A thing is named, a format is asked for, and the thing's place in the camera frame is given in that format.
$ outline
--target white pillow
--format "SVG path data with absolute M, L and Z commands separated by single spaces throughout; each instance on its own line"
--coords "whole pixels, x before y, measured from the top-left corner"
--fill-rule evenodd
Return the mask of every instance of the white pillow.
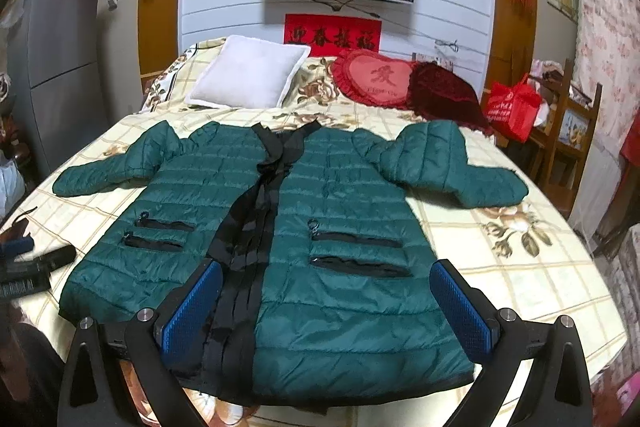
M 186 103 L 206 107 L 282 107 L 309 46 L 231 35 L 198 77 Z

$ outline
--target floral bedsheet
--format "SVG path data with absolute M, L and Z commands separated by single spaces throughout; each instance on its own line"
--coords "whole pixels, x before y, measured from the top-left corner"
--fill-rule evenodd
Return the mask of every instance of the floral bedsheet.
M 188 49 L 152 84 L 139 113 L 119 121 L 73 156 L 20 205 L 16 214 L 37 206 L 28 216 L 35 253 L 72 243 L 78 250 L 78 260 L 86 254 L 142 188 L 125 184 L 110 192 L 62 199 L 52 194 L 53 182 L 68 166 L 126 151 L 146 129 L 161 120 L 167 120 L 180 137 L 212 120 L 240 126 L 260 122 L 272 129 L 294 129 L 317 119 L 324 126 L 346 130 L 367 128 L 387 139 L 421 121 L 411 111 L 366 107 L 345 98 L 333 83 L 330 58 L 306 61 L 283 108 L 210 109 L 186 105 L 185 95 L 220 52 L 223 42 L 224 39 L 200 42 Z M 518 171 L 481 133 L 467 129 L 462 132 L 471 163 Z M 468 283 L 480 288 L 496 307 L 511 307 L 523 319 L 545 322 L 553 322 L 559 314 L 570 314 L 593 378 L 624 346 L 625 328 L 580 240 L 540 190 L 521 171 L 518 174 L 530 190 L 518 206 L 460 209 L 447 196 L 414 188 L 406 197 L 437 256 L 448 258 Z M 63 357 L 74 327 L 58 315 L 58 300 L 71 269 L 53 273 L 49 292 L 20 302 L 27 320 L 47 335 Z M 157 425 L 132 368 L 128 363 L 122 367 L 142 418 Z M 529 367 L 530 362 L 522 364 L 495 426 L 508 422 Z M 287 407 L 248 409 L 195 391 L 187 393 L 212 427 L 438 427 L 467 390 L 465 387 L 378 406 L 336 407 L 324 415 Z

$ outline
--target jacket sleeve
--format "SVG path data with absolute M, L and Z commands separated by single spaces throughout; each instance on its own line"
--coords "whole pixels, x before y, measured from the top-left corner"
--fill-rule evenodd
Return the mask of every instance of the jacket sleeve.
M 189 138 L 180 139 L 163 120 L 146 130 L 124 154 L 69 167 L 53 183 L 53 193 L 64 198 L 84 196 L 132 179 L 149 180 L 162 163 L 196 149 L 206 136 L 210 139 L 215 134 L 217 127 L 218 124 L 212 122 L 194 131 Z
M 393 141 L 358 129 L 352 141 L 386 180 L 450 192 L 465 208 L 511 206 L 529 192 L 509 169 L 469 165 L 465 138 L 452 121 L 409 125 Z

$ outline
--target green puffer jacket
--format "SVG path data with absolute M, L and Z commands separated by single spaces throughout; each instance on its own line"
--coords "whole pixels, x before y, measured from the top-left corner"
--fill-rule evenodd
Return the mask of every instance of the green puffer jacket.
M 68 168 L 53 191 L 132 179 L 148 186 L 74 268 L 60 314 L 128 320 L 209 255 L 223 266 L 218 307 L 171 369 L 242 404 L 381 403 L 470 382 L 429 290 L 433 251 L 398 185 L 465 207 L 527 194 L 514 172 L 469 166 L 450 121 L 412 124 L 393 141 L 316 122 L 279 134 L 212 122 L 178 139 L 163 121 L 122 155 Z M 187 229 L 145 228 L 141 214 Z

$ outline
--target wooden chair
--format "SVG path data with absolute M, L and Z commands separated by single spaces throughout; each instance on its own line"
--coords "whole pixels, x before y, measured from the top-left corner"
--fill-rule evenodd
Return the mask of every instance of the wooden chair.
M 571 214 L 575 197 L 578 194 L 578 187 L 582 179 L 584 165 L 587 162 L 587 155 L 591 147 L 596 120 L 598 119 L 600 97 L 602 95 L 602 85 L 598 84 L 592 107 L 583 107 L 574 100 L 571 100 L 569 98 L 569 87 L 571 86 L 573 71 L 574 62 L 567 60 L 564 64 L 564 75 L 562 79 L 559 78 L 559 74 L 558 76 L 550 76 L 548 78 L 531 77 L 553 93 L 556 99 L 556 111 L 553 115 L 548 134 L 535 127 L 531 130 L 529 142 L 535 144 L 538 150 L 530 163 L 528 175 L 529 178 L 536 182 L 545 196 L 565 218 Z M 584 118 L 588 123 L 586 135 L 580 142 L 579 148 L 564 144 L 559 140 L 562 120 L 567 110 Z M 560 158 L 564 163 L 564 171 L 562 172 L 559 184 L 551 184 L 551 172 L 556 158 Z M 575 174 L 573 182 L 569 184 L 574 167 Z

